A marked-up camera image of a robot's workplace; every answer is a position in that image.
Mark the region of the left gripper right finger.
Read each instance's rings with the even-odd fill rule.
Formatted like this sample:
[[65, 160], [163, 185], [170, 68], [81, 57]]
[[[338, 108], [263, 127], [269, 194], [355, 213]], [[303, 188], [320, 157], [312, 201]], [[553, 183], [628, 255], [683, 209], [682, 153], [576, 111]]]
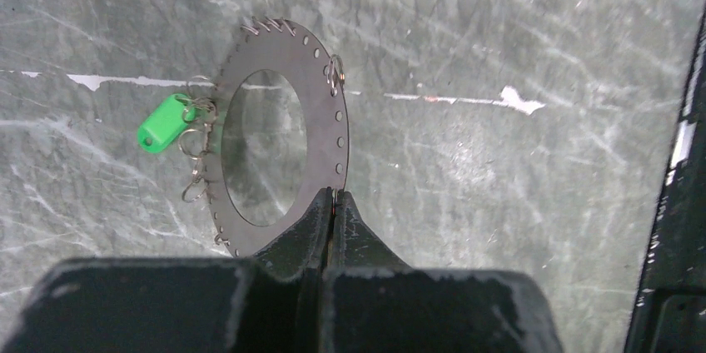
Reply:
[[339, 191], [331, 232], [331, 278], [381, 279], [411, 266], [398, 257], [363, 221], [353, 195]]

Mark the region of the green plastic key tag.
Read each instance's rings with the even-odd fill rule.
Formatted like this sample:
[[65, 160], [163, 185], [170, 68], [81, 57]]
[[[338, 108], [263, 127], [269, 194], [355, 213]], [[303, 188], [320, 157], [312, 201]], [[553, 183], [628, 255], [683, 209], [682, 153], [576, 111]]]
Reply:
[[197, 109], [186, 94], [175, 93], [164, 99], [137, 129], [137, 143], [149, 153], [169, 147], [195, 120]]

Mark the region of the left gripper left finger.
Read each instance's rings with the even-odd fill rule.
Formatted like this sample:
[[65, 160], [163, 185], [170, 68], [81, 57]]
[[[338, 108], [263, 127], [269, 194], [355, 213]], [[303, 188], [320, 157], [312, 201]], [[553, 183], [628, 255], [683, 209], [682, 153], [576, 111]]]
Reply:
[[298, 282], [309, 271], [318, 271], [325, 260], [334, 214], [334, 190], [317, 192], [302, 217], [253, 258], [281, 282]]

